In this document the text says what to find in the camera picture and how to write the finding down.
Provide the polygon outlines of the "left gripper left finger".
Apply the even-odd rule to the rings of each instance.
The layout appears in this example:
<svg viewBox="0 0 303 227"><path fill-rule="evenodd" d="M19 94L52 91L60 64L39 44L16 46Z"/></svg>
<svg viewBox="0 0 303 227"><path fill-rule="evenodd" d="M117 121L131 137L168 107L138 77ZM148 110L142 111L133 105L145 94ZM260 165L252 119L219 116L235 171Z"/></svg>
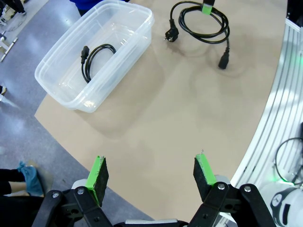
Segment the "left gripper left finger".
<svg viewBox="0 0 303 227"><path fill-rule="evenodd" d="M46 194L32 226L72 227L85 219L89 227L111 227L101 209L108 178L106 158L96 157L84 186Z"/></svg>

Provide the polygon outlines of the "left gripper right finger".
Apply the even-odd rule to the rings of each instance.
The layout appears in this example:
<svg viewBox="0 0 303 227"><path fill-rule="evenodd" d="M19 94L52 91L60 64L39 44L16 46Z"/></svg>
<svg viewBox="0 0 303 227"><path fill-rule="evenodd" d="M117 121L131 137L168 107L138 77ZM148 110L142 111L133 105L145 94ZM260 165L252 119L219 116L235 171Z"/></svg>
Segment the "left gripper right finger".
<svg viewBox="0 0 303 227"><path fill-rule="evenodd" d="M220 213L230 213L239 227L274 227L274 220L253 184L235 188L219 182L204 154L195 156L193 176L202 204L189 222L189 227L211 227Z"/></svg>

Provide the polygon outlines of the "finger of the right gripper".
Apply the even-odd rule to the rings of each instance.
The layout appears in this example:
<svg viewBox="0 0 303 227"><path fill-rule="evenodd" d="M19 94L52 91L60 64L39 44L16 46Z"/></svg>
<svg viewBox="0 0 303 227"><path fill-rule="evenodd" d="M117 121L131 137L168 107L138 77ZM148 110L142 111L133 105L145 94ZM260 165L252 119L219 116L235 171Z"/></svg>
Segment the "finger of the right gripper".
<svg viewBox="0 0 303 227"><path fill-rule="evenodd" d="M205 15L210 15L212 12L214 3L215 3L215 0L203 0L202 13Z"/></svg>

